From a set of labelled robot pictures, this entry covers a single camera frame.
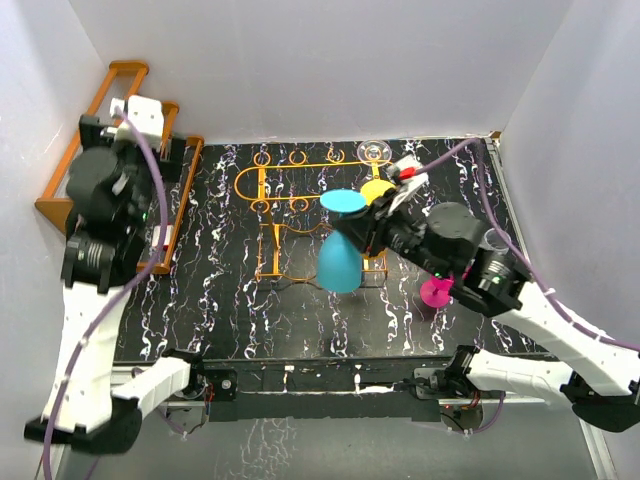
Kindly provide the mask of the yellow plastic wine glass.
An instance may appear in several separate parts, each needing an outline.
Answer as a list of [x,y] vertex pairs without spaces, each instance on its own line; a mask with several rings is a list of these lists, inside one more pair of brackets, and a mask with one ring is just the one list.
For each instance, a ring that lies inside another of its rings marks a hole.
[[387,180],[374,178],[366,181],[360,188],[360,194],[365,199],[367,206],[380,196],[383,196],[388,190],[394,190],[396,186]]

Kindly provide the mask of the clear wine glass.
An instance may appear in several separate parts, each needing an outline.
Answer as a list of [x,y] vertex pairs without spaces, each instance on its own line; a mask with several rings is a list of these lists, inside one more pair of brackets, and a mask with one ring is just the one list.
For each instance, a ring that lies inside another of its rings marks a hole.
[[509,235],[506,237],[507,240],[504,240],[495,228],[490,228],[484,233],[481,247],[487,251],[506,254],[510,250],[508,243],[511,241]]
[[356,157],[371,169],[374,179],[380,178],[381,168],[392,160],[392,149],[381,140],[366,140],[357,146]]

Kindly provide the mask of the blue plastic wine glass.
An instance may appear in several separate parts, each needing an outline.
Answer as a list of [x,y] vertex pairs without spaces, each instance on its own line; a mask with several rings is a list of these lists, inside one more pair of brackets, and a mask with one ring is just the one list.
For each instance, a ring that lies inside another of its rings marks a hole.
[[[365,198],[357,191],[335,189],[320,197],[323,208],[332,213],[350,214],[366,206]],[[330,292],[346,294],[359,288],[363,258],[342,233],[334,230],[323,242],[317,258],[318,284]]]

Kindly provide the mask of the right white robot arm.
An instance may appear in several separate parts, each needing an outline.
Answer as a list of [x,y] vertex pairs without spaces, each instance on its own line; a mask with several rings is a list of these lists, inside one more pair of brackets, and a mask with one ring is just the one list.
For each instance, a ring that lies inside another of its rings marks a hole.
[[389,249],[451,281],[449,294],[459,304],[520,331],[554,357],[530,360],[460,346],[445,368],[414,374],[410,383],[417,395],[513,392],[568,406],[604,431],[621,433],[638,424],[638,351],[553,306],[551,293],[533,281],[521,260],[481,248],[486,227],[466,207],[441,203],[419,220],[406,207],[394,207],[397,196],[389,189],[332,225],[361,253]]

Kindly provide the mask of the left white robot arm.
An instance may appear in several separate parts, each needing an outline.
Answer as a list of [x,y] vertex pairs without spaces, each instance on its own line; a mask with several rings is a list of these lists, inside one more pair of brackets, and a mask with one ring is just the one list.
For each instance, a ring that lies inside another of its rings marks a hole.
[[161,108],[117,103],[122,122],[104,127],[96,117],[79,122],[82,152],[72,162],[61,269],[64,320],[55,379],[39,417],[24,436],[92,455],[123,454],[143,420],[178,392],[186,399],[206,387],[192,355],[171,353],[127,383],[112,387],[120,320],[143,274],[137,264],[154,189],[163,186],[158,165]]

